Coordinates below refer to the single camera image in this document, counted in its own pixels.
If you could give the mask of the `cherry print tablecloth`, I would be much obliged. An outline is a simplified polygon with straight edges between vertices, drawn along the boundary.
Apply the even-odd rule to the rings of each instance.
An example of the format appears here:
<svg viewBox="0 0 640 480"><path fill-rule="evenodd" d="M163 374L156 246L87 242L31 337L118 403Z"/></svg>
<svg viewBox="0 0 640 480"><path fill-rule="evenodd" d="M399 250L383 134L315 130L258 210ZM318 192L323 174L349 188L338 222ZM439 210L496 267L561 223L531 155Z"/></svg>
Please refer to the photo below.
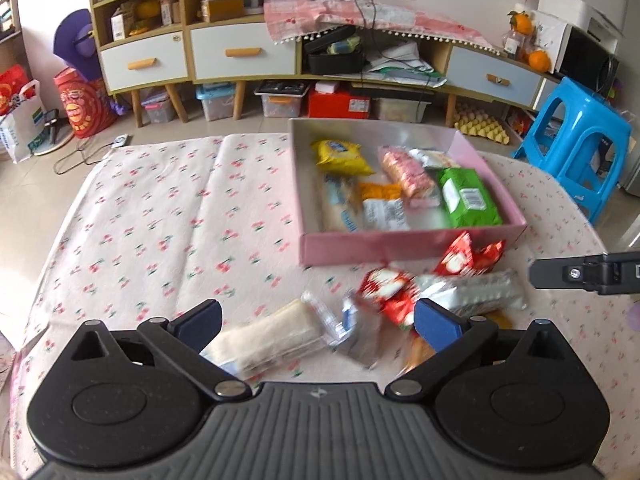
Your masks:
<svg viewBox="0 0 640 480"><path fill-rule="evenodd" d="M80 188L51 248L11 380L11 458L28 478L42 465L26 425L30 399L77 327L130 330L217 299L226 324L261 318L305 290L341 311L372 266L298 265L299 222L288 134L229 134L118 150ZM524 214L527 229L500 261L526 279L538 257L597 255L604 246L564 190L539 169L482 155ZM612 474L639 466L639 332L634 300L527 289L514 327L548 318L562 330L611 411L597 457ZM405 334L387 332L373 370L332 352L285 362L265 380L377 382L405 363Z"/></svg>

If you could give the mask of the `long silver white snack pack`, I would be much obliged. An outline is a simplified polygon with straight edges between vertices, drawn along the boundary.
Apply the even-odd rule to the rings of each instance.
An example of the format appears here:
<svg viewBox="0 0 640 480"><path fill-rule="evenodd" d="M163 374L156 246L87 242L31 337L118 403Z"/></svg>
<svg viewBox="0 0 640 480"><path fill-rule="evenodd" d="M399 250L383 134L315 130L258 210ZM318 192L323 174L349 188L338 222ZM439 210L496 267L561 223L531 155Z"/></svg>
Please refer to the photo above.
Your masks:
<svg viewBox="0 0 640 480"><path fill-rule="evenodd" d="M524 288L512 270L467 276L423 274L414 282L420 299L431 300L460 318L527 307Z"/></svg>

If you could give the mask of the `clear bin with keyboard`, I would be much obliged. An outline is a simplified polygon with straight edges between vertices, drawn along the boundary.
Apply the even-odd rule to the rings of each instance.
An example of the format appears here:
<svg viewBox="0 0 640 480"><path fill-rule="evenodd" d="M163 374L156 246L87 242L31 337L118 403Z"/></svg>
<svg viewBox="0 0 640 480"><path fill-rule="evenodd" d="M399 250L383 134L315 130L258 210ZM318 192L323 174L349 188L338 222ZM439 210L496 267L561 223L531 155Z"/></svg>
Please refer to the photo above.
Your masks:
<svg viewBox="0 0 640 480"><path fill-rule="evenodd" d="M262 100L265 118L297 118L308 92L305 81L266 80L254 91Z"/></svg>

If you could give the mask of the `black microwave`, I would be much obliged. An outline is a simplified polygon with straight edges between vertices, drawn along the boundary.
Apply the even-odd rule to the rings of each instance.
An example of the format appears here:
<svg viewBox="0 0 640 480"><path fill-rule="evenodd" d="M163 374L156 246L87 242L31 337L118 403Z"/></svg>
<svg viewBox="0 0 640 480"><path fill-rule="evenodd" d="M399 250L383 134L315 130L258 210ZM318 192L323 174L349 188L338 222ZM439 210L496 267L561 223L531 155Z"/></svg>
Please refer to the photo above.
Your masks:
<svg viewBox="0 0 640 480"><path fill-rule="evenodd" d="M606 98L613 88L619 65L616 56L600 42L568 25L554 71Z"/></svg>

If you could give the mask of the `yellow snack pack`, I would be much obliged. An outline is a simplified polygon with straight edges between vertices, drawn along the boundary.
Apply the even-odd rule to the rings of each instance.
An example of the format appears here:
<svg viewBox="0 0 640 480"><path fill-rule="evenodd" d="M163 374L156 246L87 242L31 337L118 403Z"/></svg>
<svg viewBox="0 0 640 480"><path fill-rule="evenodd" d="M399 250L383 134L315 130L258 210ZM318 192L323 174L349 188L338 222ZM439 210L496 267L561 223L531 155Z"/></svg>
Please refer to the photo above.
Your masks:
<svg viewBox="0 0 640 480"><path fill-rule="evenodd" d="M325 174L343 177L369 177L374 174L367 159L360 152L360 145L339 140L320 140L311 145L316 166Z"/></svg>

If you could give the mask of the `pink nougat bar pack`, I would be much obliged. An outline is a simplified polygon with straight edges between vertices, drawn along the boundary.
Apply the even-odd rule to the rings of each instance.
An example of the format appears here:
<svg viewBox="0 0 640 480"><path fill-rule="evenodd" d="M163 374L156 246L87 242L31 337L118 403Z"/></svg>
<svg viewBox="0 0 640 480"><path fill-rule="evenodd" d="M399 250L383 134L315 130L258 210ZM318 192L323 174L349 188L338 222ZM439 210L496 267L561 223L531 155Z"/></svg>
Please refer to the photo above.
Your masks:
<svg viewBox="0 0 640 480"><path fill-rule="evenodd" d="M440 206L439 188L435 180L407 150L399 146L380 146L378 161L393 184L400 186L408 206Z"/></svg>

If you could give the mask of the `green snack pack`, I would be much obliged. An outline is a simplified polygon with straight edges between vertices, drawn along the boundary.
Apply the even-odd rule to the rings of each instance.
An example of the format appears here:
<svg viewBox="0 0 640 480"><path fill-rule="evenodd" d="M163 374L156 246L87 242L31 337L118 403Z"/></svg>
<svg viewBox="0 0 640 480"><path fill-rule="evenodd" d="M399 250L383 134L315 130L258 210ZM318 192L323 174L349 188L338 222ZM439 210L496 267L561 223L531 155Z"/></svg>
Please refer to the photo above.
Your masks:
<svg viewBox="0 0 640 480"><path fill-rule="evenodd" d="M447 168L438 175L450 226L501 226L498 207L477 172L471 168Z"/></svg>

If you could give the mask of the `black storage case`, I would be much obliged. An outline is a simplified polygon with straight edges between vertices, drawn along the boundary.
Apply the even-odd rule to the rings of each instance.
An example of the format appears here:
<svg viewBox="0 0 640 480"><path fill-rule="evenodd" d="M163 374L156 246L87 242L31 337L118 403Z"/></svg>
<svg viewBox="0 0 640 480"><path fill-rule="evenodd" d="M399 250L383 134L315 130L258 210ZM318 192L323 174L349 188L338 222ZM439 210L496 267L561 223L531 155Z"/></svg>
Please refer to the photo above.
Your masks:
<svg viewBox="0 0 640 480"><path fill-rule="evenodd" d="M343 25L304 41L309 73L333 76L360 73L363 57L361 37L354 25Z"/></svg>

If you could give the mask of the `small silver snack pack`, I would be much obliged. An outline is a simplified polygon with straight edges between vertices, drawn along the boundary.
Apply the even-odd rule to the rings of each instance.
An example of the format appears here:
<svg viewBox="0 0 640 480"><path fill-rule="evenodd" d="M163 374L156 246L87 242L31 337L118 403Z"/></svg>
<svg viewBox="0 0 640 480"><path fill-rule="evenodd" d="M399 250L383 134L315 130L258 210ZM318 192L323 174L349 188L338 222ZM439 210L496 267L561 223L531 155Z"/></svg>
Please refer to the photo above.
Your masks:
<svg viewBox="0 0 640 480"><path fill-rule="evenodd" d="M378 364L383 320L372 301L351 290L342 299L341 318L311 292L303 292L302 301L318 318L323 339L334 352L365 370Z"/></svg>

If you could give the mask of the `white rice cake pack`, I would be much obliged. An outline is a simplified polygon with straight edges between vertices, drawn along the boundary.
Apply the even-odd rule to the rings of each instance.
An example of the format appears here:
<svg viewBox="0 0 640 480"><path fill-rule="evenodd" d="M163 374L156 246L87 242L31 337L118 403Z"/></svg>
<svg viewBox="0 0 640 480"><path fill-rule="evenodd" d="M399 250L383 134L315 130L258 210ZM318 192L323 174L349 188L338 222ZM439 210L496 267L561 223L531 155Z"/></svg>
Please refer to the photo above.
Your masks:
<svg viewBox="0 0 640 480"><path fill-rule="evenodd" d="M224 328L201 355L237 378L250 379L322 350L328 341L314 307L296 299L263 318Z"/></svg>

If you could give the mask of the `red lantern bag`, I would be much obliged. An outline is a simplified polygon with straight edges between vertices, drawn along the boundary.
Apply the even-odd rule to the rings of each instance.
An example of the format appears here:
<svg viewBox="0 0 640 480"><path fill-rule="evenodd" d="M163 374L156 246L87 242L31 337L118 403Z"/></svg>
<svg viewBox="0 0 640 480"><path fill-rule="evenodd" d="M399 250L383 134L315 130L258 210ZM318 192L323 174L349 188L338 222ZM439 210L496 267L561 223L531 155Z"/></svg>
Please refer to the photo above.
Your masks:
<svg viewBox="0 0 640 480"><path fill-rule="evenodd" d="M73 67L66 67L54 77L66 117L78 139L87 139L111 127L117 114L104 81L87 80Z"/></svg>

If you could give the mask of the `cream white snack pack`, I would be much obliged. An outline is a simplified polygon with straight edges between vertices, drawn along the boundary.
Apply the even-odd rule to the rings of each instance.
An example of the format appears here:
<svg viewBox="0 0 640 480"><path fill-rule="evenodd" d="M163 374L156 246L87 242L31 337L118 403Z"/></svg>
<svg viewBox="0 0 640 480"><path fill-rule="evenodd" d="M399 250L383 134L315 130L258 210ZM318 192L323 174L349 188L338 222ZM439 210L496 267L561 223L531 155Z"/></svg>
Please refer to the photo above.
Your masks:
<svg viewBox="0 0 640 480"><path fill-rule="evenodd" d="M409 155L425 170L459 168L460 165L445 152L427 148L410 148Z"/></svg>

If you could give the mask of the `purple round object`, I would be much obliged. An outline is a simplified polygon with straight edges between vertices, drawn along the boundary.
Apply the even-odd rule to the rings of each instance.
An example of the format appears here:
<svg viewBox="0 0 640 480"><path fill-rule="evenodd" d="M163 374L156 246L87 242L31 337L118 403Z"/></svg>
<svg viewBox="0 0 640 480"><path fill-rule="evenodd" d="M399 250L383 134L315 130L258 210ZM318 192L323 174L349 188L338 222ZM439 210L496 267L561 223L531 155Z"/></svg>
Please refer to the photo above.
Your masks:
<svg viewBox="0 0 640 480"><path fill-rule="evenodd" d="M58 25L54 34L53 53L85 80L94 81L102 77L89 10L74 11Z"/></svg>

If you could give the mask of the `blue white milk candy pack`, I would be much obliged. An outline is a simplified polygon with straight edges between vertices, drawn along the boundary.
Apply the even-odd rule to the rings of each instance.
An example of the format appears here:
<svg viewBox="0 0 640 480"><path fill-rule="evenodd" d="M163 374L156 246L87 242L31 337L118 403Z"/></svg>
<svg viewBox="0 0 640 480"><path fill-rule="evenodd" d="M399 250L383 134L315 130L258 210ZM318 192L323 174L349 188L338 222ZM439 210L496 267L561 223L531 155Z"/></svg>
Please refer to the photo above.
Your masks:
<svg viewBox="0 0 640 480"><path fill-rule="evenodd" d="M355 179L324 174L319 183L319 198L324 232L352 233L363 229Z"/></svg>

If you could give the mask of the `orange white snack pack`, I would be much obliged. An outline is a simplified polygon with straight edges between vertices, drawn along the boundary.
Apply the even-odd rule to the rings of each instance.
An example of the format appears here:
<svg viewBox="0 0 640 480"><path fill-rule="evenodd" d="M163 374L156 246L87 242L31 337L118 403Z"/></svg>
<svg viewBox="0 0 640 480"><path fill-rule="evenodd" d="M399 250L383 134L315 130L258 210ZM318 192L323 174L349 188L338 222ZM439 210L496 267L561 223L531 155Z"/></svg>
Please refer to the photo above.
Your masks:
<svg viewBox="0 0 640 480"><path fill-rule="evenodd" d="M371 231L408 231L402 189L398 184L360 182L364 225Z"/></svg>

